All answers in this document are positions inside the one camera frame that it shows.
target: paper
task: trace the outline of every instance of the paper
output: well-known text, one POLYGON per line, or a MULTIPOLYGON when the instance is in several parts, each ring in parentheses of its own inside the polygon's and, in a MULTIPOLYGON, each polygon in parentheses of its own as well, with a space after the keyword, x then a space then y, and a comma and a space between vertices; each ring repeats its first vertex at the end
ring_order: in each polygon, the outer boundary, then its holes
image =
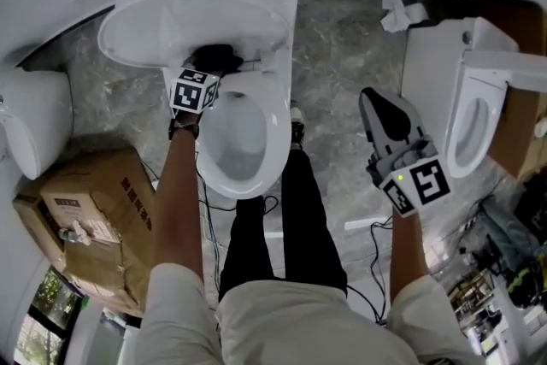
POLYGON ((382 0, 382 9, 390 12, 380 21, 387 32, 400 32, 409 29, 410 25, 427 20, 426 9, 423 4, 415 3, 405 7, 403 0, 382 0))

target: white toilet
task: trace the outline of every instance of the white toilet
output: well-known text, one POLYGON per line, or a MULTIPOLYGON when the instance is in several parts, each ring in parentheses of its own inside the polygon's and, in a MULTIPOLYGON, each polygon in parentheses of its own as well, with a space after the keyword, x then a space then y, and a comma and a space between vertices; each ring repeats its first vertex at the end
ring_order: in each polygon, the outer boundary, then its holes
POLYGON ((245 63, 203 113, 197 169, 217 192, 246 199, 279 178, 289 154, 296 9, 297 0, 116 0, 97 38, 115 61, 161 68, 168 90, 195 49, 234 48, 245 63))
POLYGON ((61 154, 72 133, 67 75, 22 68, 1 73, 0 123, 21 172, 36 179, 61 154))
POLYGON ((482 18, 409 31, 403 96, 420 112, 450 175, 472 173, 490 146, 507 87, 547 91, 547 58, 482 18))

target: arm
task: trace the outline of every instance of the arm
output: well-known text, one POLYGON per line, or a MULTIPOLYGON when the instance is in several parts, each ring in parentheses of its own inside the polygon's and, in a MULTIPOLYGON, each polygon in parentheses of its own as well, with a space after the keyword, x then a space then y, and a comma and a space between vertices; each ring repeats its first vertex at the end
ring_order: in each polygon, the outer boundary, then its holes
POLYGON ((135 353, 138 365, 218 365, 221 346, 203 287, 195 139, 173 135, 156 193, 155 267, 135 353))
POLYGON ((463 337, 443 287, 428 275, 418 215, 402 218, 393 212, 390 276, 387 326, 412 348, 420 363, 485 363, 463 337))
POLYGON ((156 193, 154 259, 185 266, 203 280, 195 151, 191 132, 174 133, 156 193))
POLYGON ((426 256, 421 238, 420 217, 402 218, 393 209, 393 246, 391 249, 391 302, 403 288, 427 275, 426 256))

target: gray floor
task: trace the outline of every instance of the gray floor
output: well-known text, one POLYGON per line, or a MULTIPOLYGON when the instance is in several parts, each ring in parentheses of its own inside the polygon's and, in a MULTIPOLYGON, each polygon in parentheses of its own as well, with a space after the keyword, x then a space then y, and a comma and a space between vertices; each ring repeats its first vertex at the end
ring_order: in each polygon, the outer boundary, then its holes
MULTIPOLYGON (((373 148, 365 137, 357 108, 358 93, 364 86, 400 91, 406 34, 384 32, 379 23, 384 14, 381 0, 299 0, 297 10, 292 96, 307 118, 304 149, 314 167, 328 226, 350 280, 370 275, 375 251, 367 228, 345 231, 345 222, 386 218, 391 212, 390 204, 365 170, 373 148)), ((61 69, 70 77, 74 138, 63 158, 129 144, 159 174, 168 150, 169 120, 162 74, 124 67, 103 56, 96 43, 101 21, 99 17, 66 33, 33 56, 25 67, 61 69)), ((502 177, 502 169, 486 159, 475 173, 455 183, 450 201, 423 215, 428 258, 438 259, 433 269, 450 259, 458 237, 454 230, 465 220, 470 206, 502 177)), ((509 198, 514 188, 515 182, 505 178, 497 192, 509 198)), ((280 198, 279 182, 268 194, 280 198)), ((213 205, 234 205, 234 201, 211 190, 209 198, 213 205)), ((278 207, 266 216, 267 231, 281 230, 280 213, 278 207)), ((213 210, 212 216, 223 260, 234 214, 213 210)), ((391 235, 382 230, 376 233, 380 264, 387 269, 391 235)), ((317 250, 314 242, 303 245, 317 250)), ((271 238, 268 247, 273 268, 282 276, 282 240, 271 238)), ((203 250, 206 286, 214 302, 213 251, 206 238, 203 250)), ((453 270, 453 277, 458 272, 453 270)))

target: black pants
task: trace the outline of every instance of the black pants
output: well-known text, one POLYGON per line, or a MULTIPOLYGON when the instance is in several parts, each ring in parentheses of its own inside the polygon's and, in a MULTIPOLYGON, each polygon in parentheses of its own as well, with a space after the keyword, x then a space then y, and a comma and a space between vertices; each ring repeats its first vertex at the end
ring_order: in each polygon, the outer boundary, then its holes
MULTIPOLYGON (((283 171, 281 202, 285 280, 332 286, 347 293, 347 275, 326 228, 321 194, 301 150, 292 150, 283 171)), ((262 197, 238 201, 230 247, 221 274, 219 301, 248 281, 276 280, 264 238, 262 197)))

